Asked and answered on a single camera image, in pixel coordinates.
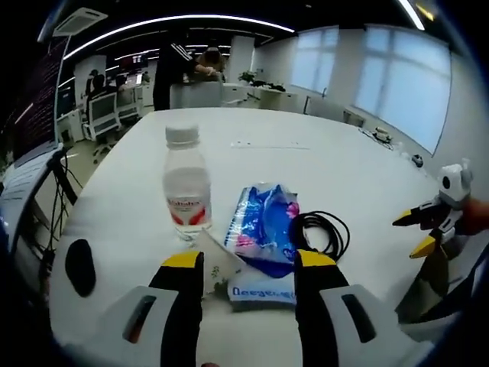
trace desk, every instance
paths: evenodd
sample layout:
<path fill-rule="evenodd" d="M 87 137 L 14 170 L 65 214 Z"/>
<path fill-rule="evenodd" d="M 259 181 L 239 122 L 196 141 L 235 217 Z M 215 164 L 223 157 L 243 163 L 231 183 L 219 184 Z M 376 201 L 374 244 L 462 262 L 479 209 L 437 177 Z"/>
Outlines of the desk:
<path fill-rule="evenodd" d="M 89 337 L 109 306 L 133 287 L 148 285 L 165 258 L 185 249 L 173 231 L 162 182 L 165 125 L 180 121 L 200 126 L 212 179 L 211 233 L 219 241 L 242 187 L 280 182 L 299 194 L 301 211 L 326 210 L 348 224 L 351 244 L 339 267 L 349 282 L 392 308 L 399 303 L 423 263 L 409 253 L 425 233 L 391 222 L 437 193 L 432 178 L 343 123 L 259 109 L 159 111 L 120 140 L 72 209 L 50 285 L 51 326 L 62 346 Z M 80 238 L 92 246 L 97 276 L 85 299 L 64 270 L 68 245 Z M 292 312 L 231 313 L 229 305 L 212 300 L 203 309 L 199 362 L 300 365 Z"/>
<path fill-rule="evenodd" d="M 170 108 L 220 107 L 222 82 L 175 83 L 170 88 Z"/>
<path fill-rule="evenodd" d="M 82 114 L 79 109 L 74 109 L 73 111 L 70 111 L 67 114 L 60 116 L 57 119 L 57 124 L 58 138 L 60 139 L 60 141 L 63 141 L 61 134 L 65 130 L 70 131 L 70 137 L 75 143 L 77 141 L 82 141 L 85 138 L 82 129 Z"/>
<path fill-rule="evenodd" d="M 248 94 L 253 95 L 257 100 L 249 100 Z M 224 83 L 224 100 L 231 102 L 239 99 L 248 99 L 240 107 L 271 109 L 274 111 L 298 112 L 297 94 L 281 92 L 276 89 L 265 87 L 254 87 L 241 85 L 238 83 Z"/>

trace snack package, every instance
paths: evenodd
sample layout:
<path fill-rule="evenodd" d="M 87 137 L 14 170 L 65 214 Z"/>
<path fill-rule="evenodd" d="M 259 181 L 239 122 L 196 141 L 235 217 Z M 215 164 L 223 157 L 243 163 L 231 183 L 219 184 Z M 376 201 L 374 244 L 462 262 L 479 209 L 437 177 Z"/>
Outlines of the snack package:
<path fill-rule="evenodd" d="M 241 192 L 225 246 L 250 266 L 281 278 L 293 270 L 296 250 L 288 231 L 297 214 L 297 195 L 286 187 L 272 183 L 246 187 Z"/>

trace office chair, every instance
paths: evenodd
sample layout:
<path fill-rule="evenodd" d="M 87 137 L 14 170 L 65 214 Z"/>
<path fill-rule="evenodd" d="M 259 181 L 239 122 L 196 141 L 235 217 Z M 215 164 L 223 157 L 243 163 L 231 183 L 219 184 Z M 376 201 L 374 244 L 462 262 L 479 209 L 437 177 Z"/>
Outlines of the office chair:
<path fill-rule="evenodd" d="M 138 100 L 138 92 L 136 89 L 129 88 L 117 93 L 117 114 L 119 121 L 141 115 L 141 107 Z"/>
<path fill-rule="evenodd" d="M 121 128 L 117 111 L 117 93 L 110 93 L 89 102 L 89 121 L 83 124 L 85 136 L 91 141 L 97 141 L 108 132 Z M 111 151 L 117 142 L 99 144 L 93 151 L 93 163 L 97 164 L 105 151 Z"/>

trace floor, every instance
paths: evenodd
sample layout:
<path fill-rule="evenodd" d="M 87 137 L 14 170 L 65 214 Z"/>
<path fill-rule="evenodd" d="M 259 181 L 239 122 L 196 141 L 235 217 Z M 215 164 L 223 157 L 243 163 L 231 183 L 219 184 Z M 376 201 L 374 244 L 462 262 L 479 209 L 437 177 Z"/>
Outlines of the floor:
<path fill-rule="evenodd" d="M 149 112 L 153 112 L 153 110 L 153 106 L 144 107 L 142 115 L 145 116 Z M 126 133 L 128 129 L 129 128 L 125 128 L 122 134 Z M 95 149 L 96 143 L 94 141 L 83 140 L 78 141 L 68 150 L 66 155 L 68 158 L 68 168 L 73 173 L 68 173 L 68 179 L 72 188 L 75 190 L 76 195 L 81 194 L 83 187 L 89 181 L 101 161 L 103 161 L 102 157 L 97 164 L 93 163 L 92 153 Z M 66 224 L 67 217 L 72 208 L 65 197 L 63 202 L 66 206 L 66 212 L 60 216 L 62 206 L 59 199 L 56 200 L 56 206 L 54 206 L 56 188 L 57 185 L 54 176 L 50 174 L 36 194 L 36 202 L 46 217 L 43 222 L 47 224 L 47 226 L 43 226 L 39 223 L 36 231 L 37 242 L 43 247 L 47 247 L 50 241 L 52 241 L 52 246 L 56 248 L 57 240 L 60 237 L 60 234 L 63 233 L 63 227 Z M 51 223 L 52 218 L 54 218 L 53 222 L 55 223 L 53 231 L 55 235 L 51 240 L 48 227 L 50 227 L 49 223 Z"/>

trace robotic hand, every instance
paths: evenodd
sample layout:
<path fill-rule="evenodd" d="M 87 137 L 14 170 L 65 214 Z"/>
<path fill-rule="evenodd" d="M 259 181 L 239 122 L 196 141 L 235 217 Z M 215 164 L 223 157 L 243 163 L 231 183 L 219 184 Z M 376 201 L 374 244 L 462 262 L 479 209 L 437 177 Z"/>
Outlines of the robotic hand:
<path fill-rule="evenodd" d="M 462 234 L 463 208 L 471 195 L 473 179 L 469 160 L 462 164 L 443 167 L 438 175 L 439 193 L 432 200 L 412 208 L 395 220 L 393 226 L 419 224 L 421 229 L 431 229 L 429 235 L 411 252 L 411 258 L 421 258 L 441 251 L 455 235 Z"/>

